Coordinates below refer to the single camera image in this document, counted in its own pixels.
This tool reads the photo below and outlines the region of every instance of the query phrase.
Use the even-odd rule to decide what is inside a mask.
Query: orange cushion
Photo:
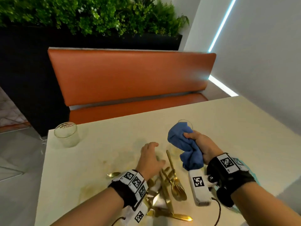
[[[49,49],[65,104],[204,90],[216,54]]]
[[[200,93],[193,93],[184,96],[174,96],[139,102],[82,108],[78,110],[71,110],[69,120],[76,124],[83,124],[205,101],[208,101],[205,96]]]

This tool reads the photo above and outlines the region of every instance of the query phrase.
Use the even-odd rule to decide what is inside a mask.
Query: blue cloth
[[[194,140],[183,136],[184,132],[192,133],[192,129],[187,126],[187,122],[179,122],[169,130],[167,140],[184,151],[180,155],[184,169],[187,171],[200,169],[204,166],[202,152]]]

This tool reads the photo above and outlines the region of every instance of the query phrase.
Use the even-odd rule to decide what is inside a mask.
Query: person's left arm
[[[145,144],[136,170],[147,181],[157,175],[165,164],[165,160],[156,159],[156,142]],[[104,226],[115,216],[124,205],[123,199],[113,188],[106,188],[99,194],[78,205],[51,226]]]

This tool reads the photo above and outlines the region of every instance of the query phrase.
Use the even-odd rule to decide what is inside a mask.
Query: light strip
[[[231,97],[235,97],[238,96],[237,93],[235,93],[233,90],[231,90],[230,88],[226,87],[223,83],[221,83],[219,80],[217,80],[215,77],[213,77],[212,75],[209,76],[209,81],[211,81],[213,84],[217,85],[221,90],[223,90],[224,92],[226,92],[228,95],[230,95]]]
[[[221,30],[222,28],[224,27],[224,24],[234,6],[234,3],[235,3],[236,0],[232,0],[231,3],[230,3],[230,6],[228,7],[228,10],[226,12],[226,15],[224,16],[224,19],[221,23],[221,25],[219,26],[219,29],[217,30],[217,33],[212,41],[212,44],[208,50],[208,52],[211,52],[214,45],[215,45],[215,42],[217,40],[217,38],[219,37],[219,34],[221,33]],[[223,83],[221,83],[219,80],[217,80],[215,77],[213,77],[212,75],[209,76],[209,81],[211,81],[213,84],[217,85],[221,90],[223,90],[224,92],[226,92],[228,95],[230,95],[231,97],[235,97],[235,96],[238,96],[237,93],[235,93],[233,90],[231,90],[230,88],[226,87]]]
[[[226,22],[226,20],[227,20],[227,18],[228,18],[228,16],[229,16],[229,14],[230,14],[232,8],[233,8],[233,5],[234,5],[235,1],[236,1],[236,0],[232,0],[232,1],[231,1],[230,6],[229,6],[229,8],[228,8],[228,10],[227,10],[227,12],[226,12],[226,15],[224,16],[224,19],[223,19],[223,21],[222,21],[222,23],[221,23],[219,29],[217,30],[217,33],[216,33],[216,35],[215,35],[215,37],[214,37],[214,39],[213,39],[213,41],[212,41],[212,44],[211,44],[211,46],[210,46],[208,52],[211,52],[211,50],[212,50],[212,48],[213,48],[213,46],[214,46],[214,44],[215,44],[217,38],[219,37],[219,34],[221,33],[222,28],[224,27],[224,24],[225,24],[225,22]]]

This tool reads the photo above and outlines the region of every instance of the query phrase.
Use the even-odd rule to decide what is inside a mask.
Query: qr code
[[[193,177],[192,179],[195,187],[205,186],[202,177]]]
[[[135,216],[135,220],[139,223],[143,217],[144,214],[141,211],[139,211],[138,214]]]
[[[142,182],[136,176],[131,183],[133,183],[133,185],[138,189],[138,187],[141,185]]]
[[[140,190],[139,190],[139,194],[140,194],[140,197],[142,198],[143,195],[145,194],[146,190],[145,190],[145,187],[144,186],[141,186]]]
[[[231,159],[229,159],[228,157],[225,159],[222,159],[220,161],[221,161],[221,163],[223,163],[224,167],[226,167],[226,168],[234,165],[233,162],[231,161]]]
[[[128,180],[131,180],[133,178],[133,176],[134,175],[132,173],[126,172],[126,174],[123,177],[127,178]]]
[[[243,163],[237,158],[232,158],[237,165],[243,166]]]

